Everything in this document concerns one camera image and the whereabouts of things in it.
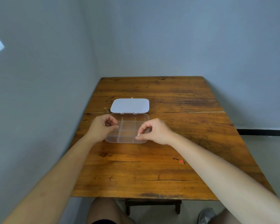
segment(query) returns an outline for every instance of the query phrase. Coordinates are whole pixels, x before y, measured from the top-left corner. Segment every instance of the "shorts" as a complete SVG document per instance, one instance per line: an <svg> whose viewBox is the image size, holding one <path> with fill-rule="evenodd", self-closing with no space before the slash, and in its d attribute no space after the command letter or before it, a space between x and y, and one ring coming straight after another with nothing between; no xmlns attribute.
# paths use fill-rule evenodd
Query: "shorts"
<svg viewBox="0 0 280 224"><path fill-rule="evenodd" d="M109 219L101 219L101 220L93 222L92 224L116 224L116 223Z"/></svg>

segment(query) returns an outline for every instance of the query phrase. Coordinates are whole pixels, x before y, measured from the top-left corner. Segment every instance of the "forearm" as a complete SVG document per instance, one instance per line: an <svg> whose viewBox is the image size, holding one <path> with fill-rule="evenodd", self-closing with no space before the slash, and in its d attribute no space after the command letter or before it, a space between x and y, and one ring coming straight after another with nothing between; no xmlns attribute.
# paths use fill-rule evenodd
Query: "forearm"
<svg viewBox="0 0 280 224"><path fill-rule="evenodd" d="M4 223L57 223L93 143L80 139L34 186Z"/></svg>
<svg viewBox="0 0 280 224"><path fill-rule="evenodd" d="M180 135L170 145L242 224L280 223L280 199L247 174Z"/></svg>

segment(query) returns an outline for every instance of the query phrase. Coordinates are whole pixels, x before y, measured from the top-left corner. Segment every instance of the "table top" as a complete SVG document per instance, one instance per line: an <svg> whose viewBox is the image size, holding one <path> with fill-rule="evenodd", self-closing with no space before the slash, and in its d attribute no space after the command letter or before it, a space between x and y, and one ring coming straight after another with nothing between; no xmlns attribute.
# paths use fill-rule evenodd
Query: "table top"
<svg viewBox="0 0 280 224"><path fill-rule="evenodd" d="M205 79L190 77L102 78L78 126L71 146L92 120L110 113L118 98L146 98L150 119L160 118L176 133L237 166L273 192L245 143ZM172 147L101 142L93 146L72 196L217 200Z"/></svg>

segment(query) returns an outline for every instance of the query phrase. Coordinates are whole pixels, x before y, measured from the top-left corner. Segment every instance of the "hand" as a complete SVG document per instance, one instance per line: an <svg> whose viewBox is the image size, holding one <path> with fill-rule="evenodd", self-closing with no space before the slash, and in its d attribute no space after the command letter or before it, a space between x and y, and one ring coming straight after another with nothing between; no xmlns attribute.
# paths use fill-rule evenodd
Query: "hand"
<svg viewBox="0 0 280 224"><path fill-rule="evenodd" d="M152 128L151 132L144 134L148 128ZM174 135L174 132L160 119L146 121L139 128L138 133L143 134L136 136L136 140L152 140L161 145L168 145L170 139Z"/></svg>
<svg viewBox="0 0 280 224"><path fill-rule="evenodd" d="M119 128L116 124L118 124L117 120L110 114L97 116L92 121L86 135L93 143L101 142L109 133Z"/></svg>

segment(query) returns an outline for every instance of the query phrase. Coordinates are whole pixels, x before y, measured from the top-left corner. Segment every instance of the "floor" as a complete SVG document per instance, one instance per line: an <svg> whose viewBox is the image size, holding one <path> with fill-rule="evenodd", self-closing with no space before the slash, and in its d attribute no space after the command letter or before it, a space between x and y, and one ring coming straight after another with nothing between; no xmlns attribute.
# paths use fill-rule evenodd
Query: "floor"
<svg viewBox="0 0 280 224"><path fill-rule="evenodd" d="M280 137L271 136L242 136L250 153L258 166L280 197ZM85 223L87 210L92 198L83 199L75 224ZM123 201L118 204L124 210ZM141 224L196 224L199 212L211 207L216 213L224 209L219 201L183 201L181 213L177 215L174 205L135 206L131 207L130 217Z"/></svg>

